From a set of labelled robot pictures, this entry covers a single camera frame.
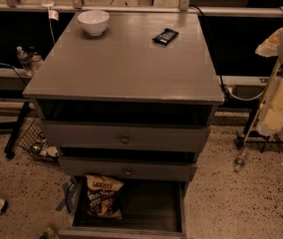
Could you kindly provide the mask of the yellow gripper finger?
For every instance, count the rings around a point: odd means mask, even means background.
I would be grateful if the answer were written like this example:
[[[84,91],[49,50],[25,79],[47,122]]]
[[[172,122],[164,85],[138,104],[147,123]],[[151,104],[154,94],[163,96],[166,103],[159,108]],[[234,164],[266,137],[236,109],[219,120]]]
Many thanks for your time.
[[[282,32],[281,28],[273,32],[267,39],[263,41],[262,44],[260,44],[256,48],[255,53],[265,58],[277,56],[279,37],[280,37],[281,32]]]
[[[283,128],[283,77],[276,77],[269,91],[256,126],[257,131],[264,136],[273,135]]]

